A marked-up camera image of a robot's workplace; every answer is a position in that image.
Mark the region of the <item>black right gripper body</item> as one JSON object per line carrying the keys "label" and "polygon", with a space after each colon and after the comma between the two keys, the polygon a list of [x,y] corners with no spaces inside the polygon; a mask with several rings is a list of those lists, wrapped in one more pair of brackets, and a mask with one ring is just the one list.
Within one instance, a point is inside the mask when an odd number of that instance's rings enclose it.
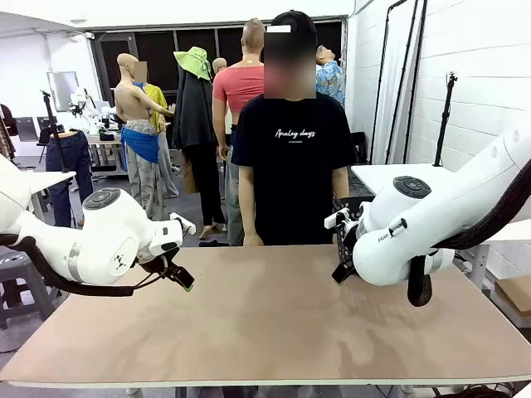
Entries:
{"label": "black right gripper body", "polygon": [[347,249],[349,252],[349,261],[354,264],[353,250],[354,246],[358,242],[360,229],[360,220],[352,221],[347,225]]}

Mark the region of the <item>black perforated plastic basket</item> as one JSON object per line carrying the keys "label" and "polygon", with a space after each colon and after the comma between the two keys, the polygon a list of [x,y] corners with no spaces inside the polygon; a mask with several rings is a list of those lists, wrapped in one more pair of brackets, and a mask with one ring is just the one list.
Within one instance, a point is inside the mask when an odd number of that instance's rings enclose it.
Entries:
{"label": "black perforated plastic basket", "polygon": [[353,267],[353,247],[358,240],[356,232],[361,215],[363,214],[362,204],[364,202],[370,202],[373,198],[374,196],[337,198],[333,195],[334,211],[342,211],[343,209],[346,209],[348,213],[344,219],[333,228],[337,239],[339,263],[341,265],[350,263],[350,266]]}

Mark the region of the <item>person's right forearm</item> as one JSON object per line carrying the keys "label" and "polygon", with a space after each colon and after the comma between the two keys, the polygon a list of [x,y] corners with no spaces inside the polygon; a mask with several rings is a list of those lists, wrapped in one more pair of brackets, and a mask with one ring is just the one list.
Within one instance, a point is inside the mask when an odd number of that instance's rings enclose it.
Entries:
{"label": "person's right forearm", "polygon": [[245,235],[257,235],[255,225],[256,209],[254,191],[250,190],[240,192],[239,199]]}

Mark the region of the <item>black office chair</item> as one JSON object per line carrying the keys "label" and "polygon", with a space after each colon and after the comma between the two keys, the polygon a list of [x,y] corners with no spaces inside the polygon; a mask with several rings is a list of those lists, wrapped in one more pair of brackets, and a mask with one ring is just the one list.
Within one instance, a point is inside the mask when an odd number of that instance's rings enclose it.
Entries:
{"label": "black office chair", "polygon": [[355,164],[368,163],[367,138],[363,131],[352,132],[350,134],[355,152]]}

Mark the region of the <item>person in black T-shirt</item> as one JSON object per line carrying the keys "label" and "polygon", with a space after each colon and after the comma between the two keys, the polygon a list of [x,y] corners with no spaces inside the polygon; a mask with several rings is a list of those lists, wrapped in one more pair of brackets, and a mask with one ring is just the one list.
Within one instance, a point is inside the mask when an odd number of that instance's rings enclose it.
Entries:
{"label": "person in black T-shirt", "polygon": [[316,33],[264,35],[264,91],[240,112],[232,163],[254,191],[264,245],[328,245],[333,195],[347,197],[354,149],[343,106],[316,90]]}

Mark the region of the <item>small white table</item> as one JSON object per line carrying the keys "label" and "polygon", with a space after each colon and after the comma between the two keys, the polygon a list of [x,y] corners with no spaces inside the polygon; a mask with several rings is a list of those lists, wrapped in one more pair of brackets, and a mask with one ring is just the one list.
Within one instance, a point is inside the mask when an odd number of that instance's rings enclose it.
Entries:
{"label": "small white table", "polygon": [[33,172],[24,171],[22,173],[31,190],[31,204],[33,206],[34,215],[41,221],[44,221],[42,206],[38,199],[38,193],[56,185],[59,182],[66,182],[73,178],[76,173],[70,172]]}

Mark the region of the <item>half mannequin in dark jeans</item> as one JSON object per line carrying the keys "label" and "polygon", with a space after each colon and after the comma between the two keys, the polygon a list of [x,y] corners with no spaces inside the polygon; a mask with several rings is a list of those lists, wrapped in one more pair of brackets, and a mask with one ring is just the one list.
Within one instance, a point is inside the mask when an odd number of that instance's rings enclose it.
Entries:
{"label": "half mannequin in dark jeans", "polygon": [[[94,191],[91,172],[89,144],[85,134],[80,130],[59,133],[58,139],[50,136],[46,147],[46,171],[61,172],[62,163],[69,171],[76,173],[76,183],[80,202]],[[54,211],[55,225],[71,227],[70,191],[66,181],[58,182],[49,188]]]}

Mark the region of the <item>mannequin in floral blue shirt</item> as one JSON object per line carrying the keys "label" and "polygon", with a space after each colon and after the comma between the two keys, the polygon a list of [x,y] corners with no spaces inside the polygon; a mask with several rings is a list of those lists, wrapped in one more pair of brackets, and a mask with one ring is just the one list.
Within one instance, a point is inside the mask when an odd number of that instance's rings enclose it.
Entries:
{"label": "mannequin in floral blue shirt", "polygon": [[316,90],[345,105],[345,82],[343,70],[335,60],[335,54],[320,45],[316,51]]}

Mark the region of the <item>bare-chested mannequin blue wrap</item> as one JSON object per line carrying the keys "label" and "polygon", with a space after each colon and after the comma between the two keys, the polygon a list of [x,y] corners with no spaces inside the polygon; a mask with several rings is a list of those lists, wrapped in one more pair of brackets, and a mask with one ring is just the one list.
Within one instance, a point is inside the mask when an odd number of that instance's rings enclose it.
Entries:
{"label": "bare-chested mannequin blue wrap", "polygon": [[158,132],[150,122],[150,112],[174,115],[174,106],[163,107],[135,82],[141,76],[139,60],[128,54],[117,56],[120,81],[114,89],[117,116],[124,121],[120,132],[131,195],[151,221],[161,221],[163,187],[159,167]]}

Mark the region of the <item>mannequin in yellow shirt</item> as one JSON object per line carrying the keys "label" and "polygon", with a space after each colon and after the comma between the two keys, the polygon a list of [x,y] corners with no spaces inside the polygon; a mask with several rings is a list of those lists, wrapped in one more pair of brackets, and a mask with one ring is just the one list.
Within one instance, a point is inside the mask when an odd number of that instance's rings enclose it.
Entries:
{"label": "mannequin in yellow shirt", "polygon": [[[142,85],[142,89],[156,104],[163,108],[167,107],[166,99],[159,87],[157,87],[156,85],[151,85],[149,83],[144,83]],[[173,171],[166,136],[166,120],[162,114],[160,114],[154,109],[150,111],[149,120],[151,124],[155,127],[155,130],[158,134],[158,165],[161,173],[161,178],[163,179],[164,183],[163,193],[166,197],[177,198],[179,197],[179,191],[172,178]]]}

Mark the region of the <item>white background lab robot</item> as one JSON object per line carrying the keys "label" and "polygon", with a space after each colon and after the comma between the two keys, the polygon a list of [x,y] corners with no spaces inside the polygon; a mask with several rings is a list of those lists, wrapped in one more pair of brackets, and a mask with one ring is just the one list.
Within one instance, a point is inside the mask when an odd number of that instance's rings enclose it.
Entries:
{"label": "white background lab robot", "polygon": [[69,109],[75,118],[81,119],[81,122],[76,122],[76,128],[87,135],[119,130],[119,123],[115,118],[116,108],[111,107],[108,101],[94,100],[86,90],[77,90],[71,94]]}

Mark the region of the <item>black tripod with clamp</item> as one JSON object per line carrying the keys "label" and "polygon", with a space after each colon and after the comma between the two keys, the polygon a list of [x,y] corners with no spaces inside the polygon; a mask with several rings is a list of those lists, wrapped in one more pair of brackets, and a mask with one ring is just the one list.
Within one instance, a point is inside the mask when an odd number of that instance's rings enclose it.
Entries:
{"label": "black tripod with clamp", "polygon": [[[49,93],[47,93],[46,91],[44,91],[44,90],[42,90],[41,93],[42,93],[43,101],[44,101],[45,106],[46,106],[47,117],[49,117],[50,120],[52,120],[52,117],[54,116],[54,114],[51,111],[51,103],[50,103],[51,95]],[[66,172],[69,172],[69,169],[66,166],[66,160],[65,160],[64,153],[63,153],[63,150],[62,150],[62,147],[61,147],[61,142],[60,142],[60,137],[59,137],[59,132],[58,132],[57,126],[58,126],[57,123],[51,125],[51,131],[53,132],[53,135],[50,136],[50,138],[54,138],[55,139],[56,148],[57,148],[57,151],[58,151],[58,153],[60,155],[60,160],[61,160],[61,171],[63,173],[66,173]]]}

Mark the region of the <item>black chair back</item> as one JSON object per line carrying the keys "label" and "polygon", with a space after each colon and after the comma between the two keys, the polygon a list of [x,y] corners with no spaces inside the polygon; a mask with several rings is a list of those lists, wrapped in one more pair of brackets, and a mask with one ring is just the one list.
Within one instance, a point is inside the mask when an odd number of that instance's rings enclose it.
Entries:
{"label": "black chair back", "polygon": [[53,135],[51,125],[56,123],[56,117],[53,116],[52,120],[47,116],[37,117],[37,122],[40,129],[37,146],[46,146]]}
{"label": "black chair back", "polygon": [[36,142],[37,131],[32,117],[15,118],[17,133],[21,142]]}

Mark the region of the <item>mannequin in red crop top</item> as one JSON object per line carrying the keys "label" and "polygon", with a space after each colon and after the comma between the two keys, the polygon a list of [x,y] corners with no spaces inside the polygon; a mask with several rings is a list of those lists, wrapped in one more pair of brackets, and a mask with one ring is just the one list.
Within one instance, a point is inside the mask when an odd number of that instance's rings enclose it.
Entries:
{"label": "mannequin in red crop top", "polygon": [[238,199],[238,166],[231,162],[232,145],[240,112],[248,101],[264,91],[264,65],[261,52],[266,28],[257,18],[243,27],[242,59],[218,71],[212,87],[212,122],[217,136],[218,153],[226,162],[225,203],[227,210],[227,240],[231,246],[243,244],[244,230]]}

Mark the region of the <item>black cap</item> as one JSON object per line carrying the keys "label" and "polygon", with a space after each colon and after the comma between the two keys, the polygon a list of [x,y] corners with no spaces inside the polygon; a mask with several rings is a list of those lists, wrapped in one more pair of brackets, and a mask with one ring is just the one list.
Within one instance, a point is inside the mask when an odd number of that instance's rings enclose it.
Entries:
{"label": "black cap", "polygon": [[271,24],[272,27],[285,27],[287,32],[316,33],[313,20],[304,12],[290,10],[276,16]]}

